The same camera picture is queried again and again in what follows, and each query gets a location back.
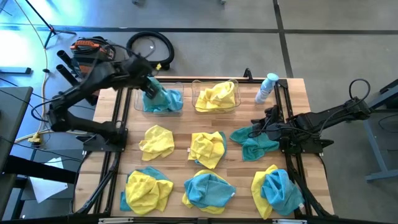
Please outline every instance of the white paper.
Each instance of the white paper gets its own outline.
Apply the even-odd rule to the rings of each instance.
[[[61,157],[51,159],[50,163],[45,163],[48,166],[54,166],[63,169],[62,159]],[[58,192],[61,192],[68,188],[68,184],[53,181],[53,180],[45,180],[36,177],[29,177],[32,182],[33,191],[35,192],[37,203],[44,201],[45,199],[55,195]]]

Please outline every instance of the blue bottle cap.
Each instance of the blue bottle cap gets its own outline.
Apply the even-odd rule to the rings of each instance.
[[[276,82],[279,80],[279,77],[275,73],[268,73],[267,78],[273,82]]]

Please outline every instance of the yellow cloth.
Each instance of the yellow cloth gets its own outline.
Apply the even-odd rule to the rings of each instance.
[[[199,112],[230,111],[235,107],[233,82],[223,82],[200,91],[195,108]]]
[[[218,178],[220,178],[221,180],[224,180],[222,177],[220,177],[219,175],[217,175],[215,172],[210,171],[210,170],[201,170],[199,172],[197,172],[194,177],[196,177],[197,175],[200,174],[213,174],[215,176],[217,176]],[[191,202],[188,200],[187,194],[184,193],[184,195],[182,196],[182,203],[184,205],[186,205],[188,208],[192,208],[193,205],[191,204]],[[221,213],[223,213],[223,211],[225,210],[225,208],[220,208],[220,207],[214,207],[214,206],[208,206],[206,208],[199,208],[201,211],[203,212],[208,212],[210,214],[215,214],[215,215],[219,215]]]
[[[251,193],[253,195],[254,203],[256,204],[257,210],[263,219],[267,219],[272,212],[272,207],[268,203],[267,199],[261,197],[261,187],[266,179],[266,175],[272,171],[278,169],[277,166],[272,165],[264,172],[256,172],[253,182],[251,184]]]
[[[225,152],[223,137],[219,132],[193,133],[188,160],[197,159],[209,169],[214,169]]]
[[[174,151],[173,133],[155,125],[145,132],[145,139],[139,143],[139,149],[143,151],[143,161],[149,161],[158,156],[165,158]]]
[[[164,211],[173,183],[134,171],[126,184],[126,202],[136,214],[145,215],[153,209]]]

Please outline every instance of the yellow microfiber towel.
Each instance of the yellow microfiber towel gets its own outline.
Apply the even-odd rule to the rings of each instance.
[[[145,132],[145,139],[139,143],[139,149],[143,151],[143,161],[149,161],[158,156],[165,158],[174,151],[173,133],[155,125]]]
[[[197,172],[192,179],[185,181],[184,187],[185,193],[182,196],[184,205],[188,208],[195,205],[203,212],[216,215],[223,213],[226,203],[236,192],[235,187],[210,170]]]
[[[253,182],[251,184],[251,193],[253,195],[254,203],[256,204],[257,210],[263,219],[267,219],[272,212],[272,207],[268,203],[267,199],[261,197],[261,188],[266,179],[266,175],[272,171],[277,170],[278,167],[272,165],[264,172],[256,172]]]
[[[199,112],[232,110],[235,107],[234,88],[233,82],[223,82],[200,91],[195,109]]]
[[[136,214],[145,215],[153,209],[164,211],[173,183],[134,171],[126,184],[126,202]]]
[[[188,160],[198,160],[209,169],[214,169],[225,152],[223,137],[217,131],[209,133],[193,133],[191,150]]]

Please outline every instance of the spray bottle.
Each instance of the spray bottle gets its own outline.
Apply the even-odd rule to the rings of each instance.
[[[278,75],[276,75],[275,73],[268,73],[267,78],[261,83],[261,87],[257,92],[254,101],[258,104],[263,104],[266,101],[268,95],[274,89],[275,83],[278,80]]]

